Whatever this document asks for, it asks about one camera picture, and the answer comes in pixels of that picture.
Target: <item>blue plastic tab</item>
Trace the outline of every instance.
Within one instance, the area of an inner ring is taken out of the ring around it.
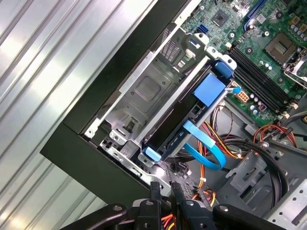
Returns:
[[[161,159],[161,155],[158,154],[156,151],[154,151],[152,148],[150,147],[147,147],[145,150],[144,150],[144,153],[150,157],[153,161],[155,162],[159,162],[160,159]]]
[[[197,161],[199,161],[204,166],[212,170],[220,170],[226,164],[226,157],[221,152],[221,150],[216,146],[215,141],[212,140],[208,135],[203,133],[199,128],[197,128],[192,122],[187,121],[183,127],[199,141],[201,141],[207,149],[216,157],[219,164],[214,164],[211,161],[207,160],[199,152],[197,152],[190,144],[186,143],[184,148],[185,150],[193,156]]]
[[[241,92],[240,86],[234,87],[234,90],[232,91],[232,93],[240,93],[240,92]]]
[[[232,70],[223,62],[216,63],[214,67],[226,78],[233,76]]]
[[[225,88],[213,73],[209,73],[193,94],[206,106],[210,106]]]

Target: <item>screw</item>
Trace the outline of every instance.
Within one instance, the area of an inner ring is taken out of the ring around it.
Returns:
[[[220,206],[220,210],[223,212],[228,212],[229,209],[226,206]]]
[[[188,200],[188,201],[186,201],[186,204],[187,204],[187,205],[189,205],[189,206],[193,206],[193,205],[194,205],[194,202],[193,202],[193,201]]]
[[[268,148],[268,147],[269,147],[268,142],[265,142],[265,141],[258,142],[258,144],[259,144],[261,147],[264,147],[264,148]]]
[[[121,211],[122,209],[123,209],[123,208],[120,207],[120,206],[115,206],[115,207],[113,208],[114,211]]]

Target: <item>green circuit board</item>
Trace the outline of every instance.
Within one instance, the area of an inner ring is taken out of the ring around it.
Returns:
[[[307,28],[304,33],[297,33],[300,29],[304,30],[304,25],[307,25],[307,13],[304,11],[307,9],[307,0],[267,0],[254,17],[254,28],[244,31],[246,15],[258,2],[259,0],[203,0],[183,24],[183,29],[189,33],[199,33],[198,28],[202,24],[208,29],[206,34],[210,39],[210,45],[222,53],[226,51],[227,42],[232,44],[236,41],[237,47],[247,58],[290,97],[299,100],[306,90],[284,75],[281,64],[268,54],[265,47],[279,33],[285,34],[296,47],[307,47],[307,41],[303,39],[303,36],[307,37]],[[272,69],[268,69],[265,64],[269,64]],[[297,74],[307,76],[307,62]],[[247,95],[253,93],[239,81],[237,83]],[[257,106],[253,100],[242,103],[233,95],[228,97],[259,126],[271,124],[278,119],[278,115],[270,109],[253,115],[250,107]]]

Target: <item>metal drive bracket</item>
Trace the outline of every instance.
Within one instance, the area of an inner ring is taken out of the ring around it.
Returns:
[[[295,178],[296,188],[270,211],[266,220],[288,230],[307,229],[307,179]]]

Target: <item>motherboard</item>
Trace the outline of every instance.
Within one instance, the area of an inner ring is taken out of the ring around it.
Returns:
[[[242,93],[228,99],[259,126],[287,117],[306,93],[306,9],[307,0],[203,0],[183,24],[238,63],[232,85]]]

